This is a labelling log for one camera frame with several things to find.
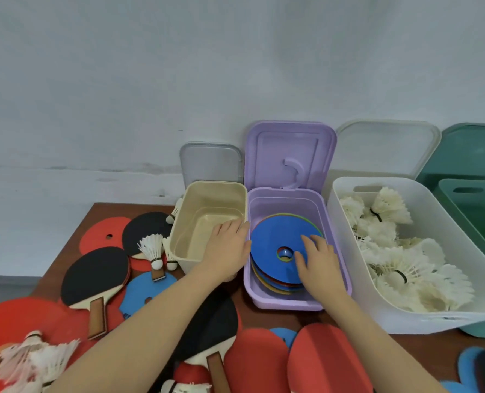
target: hand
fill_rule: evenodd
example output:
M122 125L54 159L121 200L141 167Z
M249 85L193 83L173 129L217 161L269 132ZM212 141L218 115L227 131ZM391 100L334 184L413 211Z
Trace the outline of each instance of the hand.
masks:
M327 302L330 297L343 294L348 296L334 247L326 244L326 240L319 236L311 236L315 244L306 236L301 238L308 255L308 264L298 251L295 252L295 263L306 290L319 302Z
M252 242L246 241L246 236L250 224L242 222L239 218L216 225L206 244L200 265L216 277L218 284L235 275L248 261Z

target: beige storage box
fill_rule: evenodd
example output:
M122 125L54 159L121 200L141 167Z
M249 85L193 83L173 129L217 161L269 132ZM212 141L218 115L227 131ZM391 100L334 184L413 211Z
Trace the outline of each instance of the beige storage box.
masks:
M170 234L170 253L185 273L202 260L212 228L236 218L248 219L244 185L197 181L188 186Z

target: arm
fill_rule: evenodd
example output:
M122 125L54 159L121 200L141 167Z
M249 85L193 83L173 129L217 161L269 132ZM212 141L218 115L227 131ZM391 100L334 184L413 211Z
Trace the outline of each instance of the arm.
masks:
M86 352L50 393L145 393L206 297L246 263L248 222L213 228L201 263Z
M321 237L312 236L316 244L307 237L302 239L308 264L295 253L299 277L346 334L375 389L379 393L447 393L348 296L333 247Z

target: wooden table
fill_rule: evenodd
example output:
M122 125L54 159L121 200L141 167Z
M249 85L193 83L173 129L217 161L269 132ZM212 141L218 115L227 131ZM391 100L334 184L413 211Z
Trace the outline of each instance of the wooden table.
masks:
M172 210L171 206L96 203L39 281L31 296L58 300L64 274L81 256L78 243L84 232L93 224L112 216L134 218L149 211L170 213ZM138 274L140 273L133 270L132 278ZM180 269L172 274L177 278L184 276ZM304 325L314 322L333 323L331 317L325 312L287 312L257 308L243 287L242 272L239 272L234 281L224 285L232 295L245 328L286 327L298 331ZM485 339L471 337L461 330L450 330L433 335L393 335L393 338L439 380L457 380L457 357L464 348L485 347Z

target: purple storage box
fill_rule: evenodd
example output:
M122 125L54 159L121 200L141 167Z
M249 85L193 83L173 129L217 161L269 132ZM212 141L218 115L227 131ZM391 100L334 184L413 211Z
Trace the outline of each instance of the purple storage box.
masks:
M259 121L251 127L246 141L244 184L248 189L250 236L269 215L291 213L309 219L334 246L346 290L351 294L350 277L320 195L336 144L335 131L321 123ZM281 295L268 290L253 274L250 260L244 266L244 286L260 309L323 309L306 291Z

